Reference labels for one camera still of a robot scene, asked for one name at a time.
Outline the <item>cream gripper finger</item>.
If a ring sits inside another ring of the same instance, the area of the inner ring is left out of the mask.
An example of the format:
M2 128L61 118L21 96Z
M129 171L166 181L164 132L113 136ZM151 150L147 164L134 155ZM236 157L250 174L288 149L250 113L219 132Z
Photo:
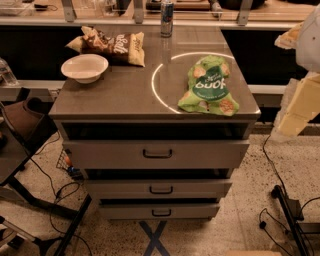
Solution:
M303 23L299 23L291 29L289 29L287 32L283 33L282 35L279 35L275 40L274 44L277 47L286 50L295 49L302 25Z
M284 136L298 135L320 113L320 74L313 73L298 82L293 98L278 130Z

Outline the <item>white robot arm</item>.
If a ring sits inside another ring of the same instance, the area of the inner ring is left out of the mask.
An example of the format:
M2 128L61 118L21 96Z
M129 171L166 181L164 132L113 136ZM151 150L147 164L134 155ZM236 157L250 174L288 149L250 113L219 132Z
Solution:
M296 63L308 71L276 125L282 136L297 136L320 113L320 4L304 22L275 40L275 45L296 51Z

